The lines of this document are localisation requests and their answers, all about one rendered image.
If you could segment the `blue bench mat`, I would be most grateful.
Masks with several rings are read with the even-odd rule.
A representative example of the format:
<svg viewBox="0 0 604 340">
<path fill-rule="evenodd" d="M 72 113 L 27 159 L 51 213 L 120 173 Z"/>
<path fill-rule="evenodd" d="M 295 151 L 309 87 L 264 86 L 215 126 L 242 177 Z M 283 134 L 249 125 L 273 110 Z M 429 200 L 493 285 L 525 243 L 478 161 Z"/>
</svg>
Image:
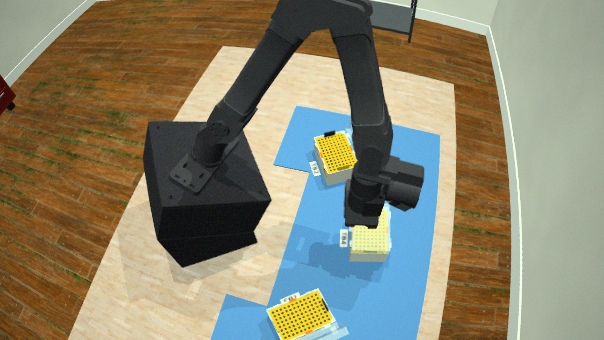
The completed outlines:
<svg viewBox="0 0 604 340">
<path fill-rule="evenodd" d="M 346 181 L 327 186 L 314 137 L 346 133 L 350 119 L 295 107 L 273 165 L 309 176 L 268 305 L 226 294 L 210 340 L 281 340 L 266 310 L 317 288 L 335 321 L 349 332 L 337 340 L 417 339 L 434 236 L 440 135 L 392 124 L 391 155 L 424 166 L 419 201 L 407 212 L 389 205 L 392 242 L 385 262 L 349 261 Z M 313 161 L 321 175 L 313 175 Z M 340 247 L 340 229 L 348 230 L 347 247 Z"/>
</svg>

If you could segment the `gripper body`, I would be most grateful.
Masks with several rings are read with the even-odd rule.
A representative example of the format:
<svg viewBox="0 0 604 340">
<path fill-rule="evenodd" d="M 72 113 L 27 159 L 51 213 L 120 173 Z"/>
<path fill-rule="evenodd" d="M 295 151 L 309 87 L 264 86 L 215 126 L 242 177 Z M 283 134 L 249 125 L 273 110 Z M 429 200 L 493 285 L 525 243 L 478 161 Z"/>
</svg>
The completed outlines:
<svg viewBox="0 0 604 340">
<path fill-rule="evenodd" d="M 378 197 L 378 195 L 372 199 L 361 199 L 355 196 L 352 190 L 349 190 L 351 179 L 347 179 L 345 183 L 345 204 L 344 204 L 344 217 L 346 227 L 365 226 L 368 229 L 376 229 L 379 223 L 379 217 L 362 216 L 365 202 L 372 201 Z M 348 196 L 349 194 L 349 196 Z"/>
</svg>

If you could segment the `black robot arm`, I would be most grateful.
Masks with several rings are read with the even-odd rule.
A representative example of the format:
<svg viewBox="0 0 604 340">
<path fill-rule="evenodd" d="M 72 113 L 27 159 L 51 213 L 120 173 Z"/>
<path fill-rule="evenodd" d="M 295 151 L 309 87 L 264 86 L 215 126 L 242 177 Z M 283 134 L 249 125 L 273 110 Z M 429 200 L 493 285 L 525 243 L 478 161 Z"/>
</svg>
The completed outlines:
<svg viewBox="0 0 604 340">
<path fill-rule="evenodd" d="M 350 187 L 361 199 L 372 199 L 380 192 L 365 202 L 362 216 L 380 217 L 385 201 L 404 212 L 414 209 L 424 167 L 390 155 L 393 128 L 374 45 L 372 13 L 369 0 L 279 0 L 264 37 L 200 126 L 191 150 L 170 172 L 170 181 L 198 195 L 238 144 L 237 135 L 295 51 L 311 32 L 330 29 L 351 109 L 357 162 Z"/>
</svg>

